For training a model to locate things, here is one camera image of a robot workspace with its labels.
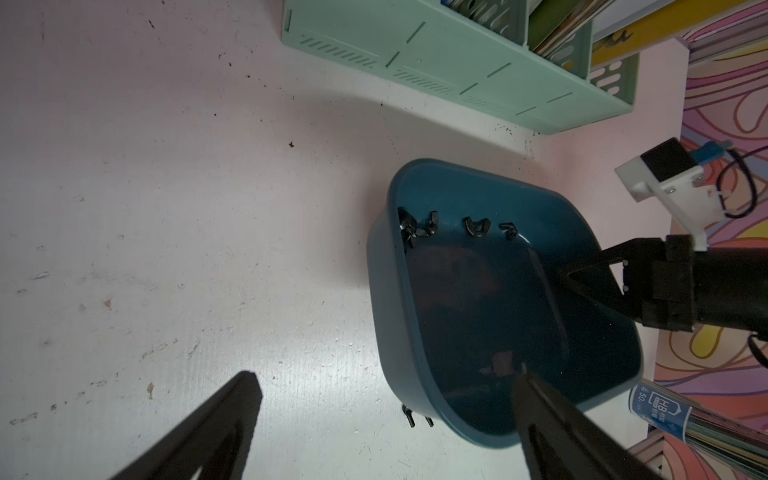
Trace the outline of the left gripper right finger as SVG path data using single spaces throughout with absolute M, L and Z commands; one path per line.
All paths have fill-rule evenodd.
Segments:
M 532 479 L 657 479 L 532 372 L 515 377 L 511 409 Z

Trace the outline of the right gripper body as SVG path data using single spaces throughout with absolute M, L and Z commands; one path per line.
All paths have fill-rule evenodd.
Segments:
M 666 331 L 694 329 L 694 257 L 689 235 L 637 238 L 627 243 L 624 298 L 638 323 Z

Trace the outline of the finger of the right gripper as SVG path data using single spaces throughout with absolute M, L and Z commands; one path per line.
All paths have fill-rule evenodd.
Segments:
M 639 306 L 623 293 L 610 269 L 626 260 L 630 246 L 624 242 L 571 260 L 556 269 L 558 279 L 592 303 L 627 318 L 639 318 Z

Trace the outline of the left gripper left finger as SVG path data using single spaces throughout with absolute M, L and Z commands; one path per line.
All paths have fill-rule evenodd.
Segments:
M 262 402 L 255 373 L 241 371 L 116 479 L 240 479 Z

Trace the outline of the teal plastic storage tray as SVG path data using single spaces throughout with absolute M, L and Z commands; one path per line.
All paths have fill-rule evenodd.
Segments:
M 401 238 L 397 209 L 435 235 Z M 488 218 L 483 238 L 463 219 Z M 498 228 L 512 222 L 513 241 Z M 413 412 L 475 445 L 519 441 L 511 391 L 521 367 L 580 410 L 643 374 L 635 323 L 570 291 L 556 269 L 600 245 L 560 194 L 452 163 L 419 159 L 393 177 L 367 240 L 371 305 L 384 377 Z

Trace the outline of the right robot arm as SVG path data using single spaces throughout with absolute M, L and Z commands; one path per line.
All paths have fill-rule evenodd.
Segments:
M 558 268 L 573 292 L 646 327 L 698 324 L 767 340 L 767 251 L 696 251 L 690 235 L 636 238 Z

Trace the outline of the blue lid clear jar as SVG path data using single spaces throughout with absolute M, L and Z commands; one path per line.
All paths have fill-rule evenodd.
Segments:
M 767 477 L 767 435 L 698 406 L 651 381 L 631 390 L 629 409 L 650 426 L 753 479 Z

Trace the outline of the mint green file organizer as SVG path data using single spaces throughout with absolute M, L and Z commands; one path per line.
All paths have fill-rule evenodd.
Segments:
M 282 42 L 543 134 L 632 111 L 639 58 L 612 86 L 585 26 L 556 61 L 527 46 L 524 1 L 287 1 Z

